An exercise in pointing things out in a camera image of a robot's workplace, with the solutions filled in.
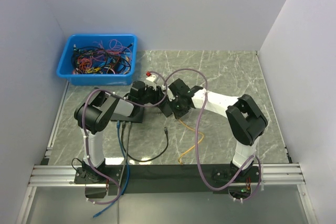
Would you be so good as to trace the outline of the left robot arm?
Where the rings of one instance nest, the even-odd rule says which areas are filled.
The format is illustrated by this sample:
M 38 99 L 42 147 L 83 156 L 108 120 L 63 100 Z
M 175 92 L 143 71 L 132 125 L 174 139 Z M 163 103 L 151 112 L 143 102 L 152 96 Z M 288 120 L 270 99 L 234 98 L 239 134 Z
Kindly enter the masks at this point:
M 106 171 L 106 159 L 103 153 L 102 131 L 105 130 L 114 114 L 129 117 L 135 108 L 164 108 L 167 101 L 166 86 L 146 84 L 136 81 L 127 95 L 119 96 L 104 89 L 94 89 L 75 109 L 77 120 L 83 135 L 84 158 L 82 169 L 94 183 L 104 179 L 113 181 Z

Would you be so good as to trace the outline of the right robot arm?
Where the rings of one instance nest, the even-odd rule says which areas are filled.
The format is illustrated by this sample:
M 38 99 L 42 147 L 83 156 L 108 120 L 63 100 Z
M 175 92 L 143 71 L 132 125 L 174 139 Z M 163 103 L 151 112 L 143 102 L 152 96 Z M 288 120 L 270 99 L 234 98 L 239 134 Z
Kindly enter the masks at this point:
M 241 97 L 227 96 L 194 86 L 190 88 L 181 79 L 175 80 L 167 88 L 169 106 L 176 119 L 183 117 L 191 108 L 214 112 L 228 119 L 232 134 L 236 139 L 234 157 L 230 163 L 231 176 L 242 182 L 249 176 L 256 153 L 256 146 L 263 135 L 268 121 L 254 99 L 247 94 Z

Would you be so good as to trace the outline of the black network switch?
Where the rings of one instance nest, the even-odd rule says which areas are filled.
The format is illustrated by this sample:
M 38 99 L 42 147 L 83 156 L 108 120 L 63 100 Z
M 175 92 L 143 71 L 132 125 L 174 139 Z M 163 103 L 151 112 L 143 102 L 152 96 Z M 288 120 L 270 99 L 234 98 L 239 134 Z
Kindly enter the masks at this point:
M 176 98 L 172 101 L 170 101 L 168 98 L 165 98 L 165 100 L 157 107 L 167 118 L 171 115 L 174 115 L 176 119 L 183 117 L 190 109 L 186 100 L 182 98 Z
M 132 123 L 142 123 L 144 118 L 144 108 L 136 106 L 133 108 L 129 116 L 124 116 L 121 114 L 113 113 L 110 121 L 112 122 L 132 122 Z

